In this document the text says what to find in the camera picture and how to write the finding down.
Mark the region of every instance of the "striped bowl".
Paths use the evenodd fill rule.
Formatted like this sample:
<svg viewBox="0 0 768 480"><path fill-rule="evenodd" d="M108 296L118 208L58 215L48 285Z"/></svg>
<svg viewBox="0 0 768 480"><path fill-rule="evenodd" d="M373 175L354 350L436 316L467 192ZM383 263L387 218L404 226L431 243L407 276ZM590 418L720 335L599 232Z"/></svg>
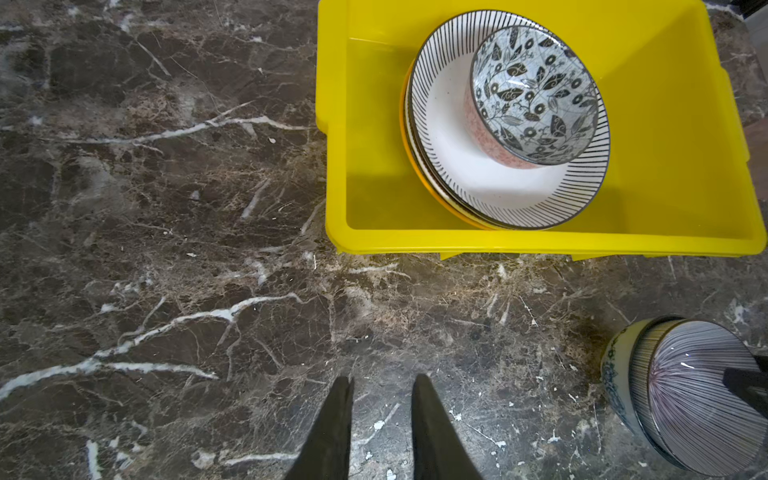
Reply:
<svg viewBox="0 0 768 480"><path fill-rule="evenodd" d="M621 422L630 432L647 440L659 455L669 463L685 468L661 445L657 444L649 435L645 434L637 412L636 404L632 401L630 370L631 359L637 348L638 340L656 325L674 320L681 320L682 316L666 315L653 319L638 320L617 333L608 343L601 362L601 376L605 394L611 408L621 419Z"/></svg>
<svg viewBox="0 0 768 480"><path fill-rule="evenodd" d="M759 372L730 331L705 320L648 328L631 354L631 403L647 440L702 475L744 470L763 447L768 419L723 384L725 369Z"/></svg>

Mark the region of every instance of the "yellow plastic bin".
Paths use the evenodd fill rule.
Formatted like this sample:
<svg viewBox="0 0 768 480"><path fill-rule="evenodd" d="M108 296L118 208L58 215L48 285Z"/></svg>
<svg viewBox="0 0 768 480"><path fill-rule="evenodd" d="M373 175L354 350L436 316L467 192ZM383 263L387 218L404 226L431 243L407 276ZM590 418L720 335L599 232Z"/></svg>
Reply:
<svg viewBox="0 0 768 480"><path fill-rule="evenodd" d="M448 18L483 8L554 31L593 74L611 164L584 212L544 231L485 231L419 182L399 132L406 71ZM766 231L733 91L701 0L322 0L316 116L328 135L326 231L349 253L740 256Z"/></svg>

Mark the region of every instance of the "striped plate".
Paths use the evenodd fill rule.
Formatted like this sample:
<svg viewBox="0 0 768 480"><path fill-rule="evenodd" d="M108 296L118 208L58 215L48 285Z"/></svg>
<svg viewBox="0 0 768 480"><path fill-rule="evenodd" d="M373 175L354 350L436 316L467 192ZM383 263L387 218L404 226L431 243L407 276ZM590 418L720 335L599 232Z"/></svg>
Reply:
<svg viewBox="0 0 768 480"><path fill-rule="evenodd" d="M427 187L429 193L431 193L443 207L458 218L461 218L473 227L478 227L483 230L498 230L498 227L493 223L485 222L482 218L478 218L470 210L464 208L462 204L457 203L448 191L442 189L442 184L432 177L432 172L429 170L429 160L426 159L423 151L418 147L419 142L416 140L416 133L411 121L411 115L410 113L407 113L409 112L409 109L405 98L408 97L409 92L409 83L406 82L402 95L403 99L400 104L400 118L402 122L400 128L403 141L406 144L406 153L409 156L414 170L416 170L416 174L419 175L419 179L424 186Z"/></svg>
<svg viewBox="0 0 768 480"><path fill-rule="evenodd" d="M492 32L539 24L508 12L469 12L440 25L422 46L406 95L410 148L445 201L479 222L503 229L541 230L578 215L605 178L611 132L598 91L598 129L576 160L531 170L504 167L480 151L466 131L463 99L475 49Z"/></svg>

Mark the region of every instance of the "floral patterned bowl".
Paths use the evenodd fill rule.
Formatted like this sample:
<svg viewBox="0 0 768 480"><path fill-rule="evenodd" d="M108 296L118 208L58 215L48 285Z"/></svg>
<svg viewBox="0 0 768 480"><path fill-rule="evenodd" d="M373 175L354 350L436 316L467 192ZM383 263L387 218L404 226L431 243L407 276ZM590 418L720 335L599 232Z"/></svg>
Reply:
<svg viewBox="0 0 768 480"><path fill-rule="evenodd" d="M574 160L598 125L584 64L559 38L524 25L495 31L475 52L464 110L480 149L513 168Z"/></svg>

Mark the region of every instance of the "black striped rim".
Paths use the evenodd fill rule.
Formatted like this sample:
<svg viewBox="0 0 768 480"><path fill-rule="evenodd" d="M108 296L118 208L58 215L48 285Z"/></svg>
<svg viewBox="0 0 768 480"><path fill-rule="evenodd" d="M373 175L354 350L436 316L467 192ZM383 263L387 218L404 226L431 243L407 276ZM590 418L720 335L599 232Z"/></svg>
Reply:
<svg viewBox="0 0 768 480"><path fill-rule="evenodd" d="M492 32L513 25L549 30L508 12L478 10L455 16L434 30L419 50L406 95L406 115L415 129L415 149L427 161L430 177L458 204L487 223L501 228L541 230L555 227L578 215L600 190L611 154L611 130L597 85L598 129L584 153L568 164L560 184L549 198L530 207L513 208L487 204L462 188L442 166L432 148L426 122L429 92L439 72L457 57L474 54Z"/></svg>

